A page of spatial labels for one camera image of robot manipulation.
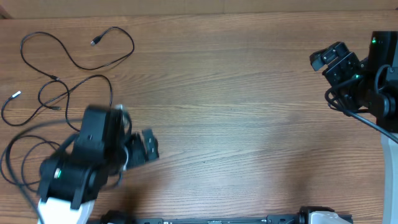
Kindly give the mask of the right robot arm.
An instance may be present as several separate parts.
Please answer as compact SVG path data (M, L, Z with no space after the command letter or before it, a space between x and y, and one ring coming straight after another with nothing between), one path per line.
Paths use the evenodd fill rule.
M335 42L309 56L330 84L328 106L381 134L384 154L383 223L397 223L397 32L374 31L369 54L359 60Z

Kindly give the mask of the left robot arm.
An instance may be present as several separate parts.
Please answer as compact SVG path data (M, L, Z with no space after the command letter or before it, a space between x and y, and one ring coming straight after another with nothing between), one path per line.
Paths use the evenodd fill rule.
M87 223L110 176L159 158L151 129L132 131L121 108L89 105L81 129L40 165L39 223Z

